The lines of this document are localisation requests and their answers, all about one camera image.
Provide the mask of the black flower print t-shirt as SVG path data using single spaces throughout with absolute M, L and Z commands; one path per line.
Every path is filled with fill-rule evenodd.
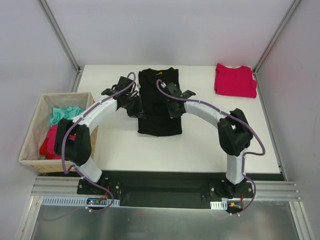
M 179 70 L 173 67 L 162 70 L 144 69 L 138 73 L 144 118 L 138 119 L 138 133 L 154 137 L 182 134 L 181 118 L 170 118 L 165 96 L 157 88 L 157 80 L 165 84 L 179 84 Z

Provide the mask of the wicker laundry basket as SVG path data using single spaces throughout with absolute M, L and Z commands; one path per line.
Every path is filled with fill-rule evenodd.
M 44 93 L 40 96 L 18 161 L 40 173 L 62 172 L 61 159 L 47 159 L 40 153 L 49 129 L 53 108 L 80 107 L 87 109 L 94 103 L 90 92 Z

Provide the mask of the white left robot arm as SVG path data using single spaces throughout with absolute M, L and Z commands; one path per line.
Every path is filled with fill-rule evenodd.
M 84 112 L 72 119 L 61 119 L 57 125 L 54 152 L 61 156 L 62 166 L 70 161 L 81 176 L 89 179 L 88 188 L 99 195 L 106 183 L 101 179 L 102 170 L 92 158 L 91 134 L 98 125 L 118 109 L 126 110 L 130 118 L 143 118 L 141 97 L 136 90 L 136 75 L 121 76 L 117 84 L 102 91 L 99 99 Z

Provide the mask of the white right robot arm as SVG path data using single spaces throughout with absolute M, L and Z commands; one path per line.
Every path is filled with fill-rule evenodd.
M 215 193 L 229 199 L 237 197 L 247 182 L 244 177 L 243 156 L 253 138 L 243 111 L 237 108 L 224 115 L 220 110 L 202 103 L 194 92 L 182 92 L 174 83 L 159 82 L 157 86 L 165 93 L 165 103 L 171 119 L 191 114 L 217 128 L 219 145 L 226 153 L 227 169 L 225 180 L 217 184 Z

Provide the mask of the teal t-shirt in basket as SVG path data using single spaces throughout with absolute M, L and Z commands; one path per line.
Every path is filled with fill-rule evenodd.
M 54 107 L 52 109 L 52 118 L 50 119 L 50 125 L 57 125 L 61 119 L 71 120 L 72 118 L 78 116 L 83 112 L 84 109 L 79 106 L 68 106 L 65 108 Z

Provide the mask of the folded red t-shirt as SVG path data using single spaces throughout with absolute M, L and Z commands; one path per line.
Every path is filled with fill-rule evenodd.
M 226 67 L 220 63 L 215 69 L 215 93 L 229 97 L 257 97 L 257 81 L 250 67 Z

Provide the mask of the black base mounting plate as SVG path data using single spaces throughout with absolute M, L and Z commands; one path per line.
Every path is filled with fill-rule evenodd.
M 209 209 L 226 196 L 250 200 L 253 186 L 227 185 L 224 173 L 104 170 L 98 185 L 122 207 Z

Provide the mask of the red t-shirt in basket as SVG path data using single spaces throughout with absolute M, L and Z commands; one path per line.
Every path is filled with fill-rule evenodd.
M 45 140 L 39 149 L 39 153 L 44 155 L 47 160 L 60 160 L 61 156 L 54 151 L 55 140 L 57 135 L 57 125 L 53 125 L 47 132 Z

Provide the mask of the left aluminium frame post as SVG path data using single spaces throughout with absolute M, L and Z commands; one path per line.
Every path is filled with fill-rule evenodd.
M 58 21 L 56 20 L 53 11 L 51 10 L 48 1 L 47 0 L 38 0 L 37 1 L 49 23 L 51 26 L 57 40 L 59 41 L 66 57 L 68 58 L 70 64 L 72 65 L 73 69 L 75 70 L 76 73 L 80 72 L 81 67 L 79 66 L 60 26 Z

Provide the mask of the aluminium frame post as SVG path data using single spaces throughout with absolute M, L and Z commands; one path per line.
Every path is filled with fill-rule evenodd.
M 261 69 L 262 65 L 266 61 L 267 57 L 271 53 L 272 49 L 274 48 L 276 42 L 280 38 L 281 34 L 285 30 L 286 26 L 292 19 L 293 15 L 297 11 L 298 7 L 301 5 L 303 1 L 302 0 L 293 0 L 288 9 L 286 10 L 283 18 L 281 19 L 279 25 L 277 26 L 275 32 L 273 33 L 272 37 L 270 38 L 266 48 L 264 49 L 261 57 L 259 58 L 257 64 L 253 68 L 253 75 L 256 76 L 259 70 Z
M 80 72 L 81 67 L 79 66 L 60 26 L 58 21 L 56 20 L 53 11 L 51 10 L 48 1 L 47 0 L 38 0 L 37 1 L 49 23 L 51 26 L 57 40 L 59 41 L 66 57 L 68 58 L 70 64 L 72 65 L 73 69 L 75 70 L 76 73 Z

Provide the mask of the aluminium front rail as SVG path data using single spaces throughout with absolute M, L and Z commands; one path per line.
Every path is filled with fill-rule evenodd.
M 33 196 L 79 197 L 77 193 L 79 177 L 38 176 L 33 185 Z M 302 195 L 292 181 L 255 180 L 258 201 L 301 202 Z

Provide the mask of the right aluminium frame post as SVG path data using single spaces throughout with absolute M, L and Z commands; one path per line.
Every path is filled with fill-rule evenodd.
M 302 0 L 293 0 L 288 9 L 286 10 L 283 18 L 281 19 L 279 25 L 277 26 L 275 32 L 273 33 L 272 37 L 270 38 L 266 48 L 264 49 L 261 57 L 259 58 L 257 64 L 253 68 L 253 75 L 256 76 L 259 70 L 261 69 L 262 65 L 266 61 L 267 57 L 271 53 L 272 49 L 274 48 L 276 42 L 280 38 L 281 34 L 285 30 L 286 26 L 292 19 L 293 15 L 297 11 L 298 7 L 301 5 L 303 1 Z

